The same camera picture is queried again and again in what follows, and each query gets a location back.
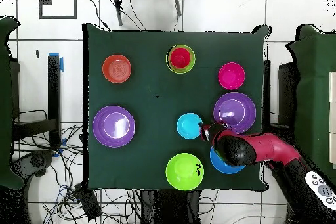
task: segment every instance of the green bowl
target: green bowl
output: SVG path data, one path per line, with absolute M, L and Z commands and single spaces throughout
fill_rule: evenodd
M 181 153 L 172 157 L 165 168 L 168 183 L 178 190 L 193 190 L 202 182 L 204 168 L 192 154 Z
M 177 48 L 185 48 L 190 53 L 190 62 L 185 68 L 175 68 L 170 62 L 171 53 L 173 49 L 177 49 Z M 186 45 L 175 45 L 171 47 L 165 58 L 168 68 L 176 74 L 185 74 L 186 72 L 189 72 L 194 67 L 195 60 L 196 60 L 195 53 L 189 46 L 186 46 Z

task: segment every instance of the green table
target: green table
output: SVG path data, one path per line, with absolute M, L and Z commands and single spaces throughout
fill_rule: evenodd
M 267 189 L 259 177 L 259 164 L 235 175 L 222 174 L 210 161 L 210 144 L 200 137 L 183 139 L 176 129 L 179 116 L 186 112 L 210 122 L 217 99 L 229 92 L 218 83 L 218 71 L 227 62 L 238 62 L 247 77 L 237 91 L 251 97 L 257 109 L 248 133 L 261 132 L 267 26 L 253 33 L 107 32 L 91 24 L 83 26 L 89 54 L 89 188 L 171 189 L 165 166 L 174 155 L 189 152 L 202 161 L 205 170 L 197 189 Z M 188 45 L 195 52 L 196 64 L 186 74 L 174 74 L 165 63 L 167 51 L 176 44 Z M 113 54 L 126 56 L 132 64 L 125 83 L 110 83 L 102 74 L 104 60 Z M 135 119 L 135 136 L 124 147 L 108 148 L 93 134 L 93 118 L 108 105 L 126 108 Z

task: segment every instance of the grout line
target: grout line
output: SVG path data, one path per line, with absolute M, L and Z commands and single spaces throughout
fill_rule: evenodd
M 99 12 L 98 12 L 98 15 L 99 15 L 99 28 L 101 28 L 100 27 L 100 19 L 102 19 L 101 17 L 100 17 L 100 0 L 98 1 L 98 6 L 99 6 Z
M 82 39 L 9 39 L 9 41 L 83 41 Z
M 208 202 L 200 202 L 200 204 L 212 205 L 212 203 L 208 203 Z M 216 202 L 215 205 L 217 204 L 220 204 L 220 205 L 261 205 L 261 203 L 218 203 Z M 288 205 L 288 203 L 262 203 L 262 205 L 284 206 L 284 205 Z
M 261 215 L 263 214 L 263 193 L 260 192 L 260 218 L 259 224 L 261 224 Z
M 18 20 L 18 0 L 16 0 L 16 19 Z M 17 59 L 18 59 L 18 27 L 16 28 L 16 57 Z M 20 123 L 20 113 L 18 115 L 18 123 Z M 20 140 L 18 141 L 18 158 L 21 159 Z
M 265 0 L 265 25 L 267 25 L 266 21 L 267 21 L 267 0 Z
M 60 122 L 60 123 L 83 123 L 83 122 Z
M 290 43 L 292 41 L 268 41 L 267 39 L 264 40 L 264 42 L 269 42 L 269 43 Z

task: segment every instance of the plate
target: plate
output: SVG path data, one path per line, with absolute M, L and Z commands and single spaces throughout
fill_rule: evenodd
M 255 116 L 255 104 L 247 95 L 239 92 L 221 96 L 213 109 L 214 119 L 224 121 L 237 134 L 249 130 L 255 122 Z
M 104 146 L 119 148 L 132 140 L 135 121 L 126 109 L 120 106 L 107 106 L 99 110 L 94 117 L 93 133 Z

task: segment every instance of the dark green mat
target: dark green mat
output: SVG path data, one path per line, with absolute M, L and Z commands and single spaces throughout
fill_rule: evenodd
M 263 42 L 268 27 L 255 33 L 215 32 L 105 32 L 86 24 L 89 46 L 89 187 L 116 189 L 170 189 L 165 166 L 180 152 L 195 154 L 204 165 L 198 189 L 265 190 L 259 164 L 235 175 L 218 172 L 209 158 L 210 144 L 197 138 L 183 139 L 176 129 L 180 115 L 195 112 L 210 122 L 217 99 L 228 92 L 218 83 L 220 67 L 240 63 L 245 83 L 237 90 L 256 105 L 257 118 L 248 133 L 261 131 L 263 91 Z M 186 74 L 172 73 L 167 51 L 176 44 L 190 46 L 196 54 L 194 68 Z M 108 82 L 102 63 L 112 54 L 125 55 L 132 74 L 122 84 Z M 135 119 L 133 140 L 121 148 L 100 144 L 92 131 L 96 113 L 108 105 L 126 108 Z
M 336 185 L 329 162 L 329 72 L 336 71 L 336 34 L 304 25 L 287 45 L 300 71 L 297 86 L 295 142 Z

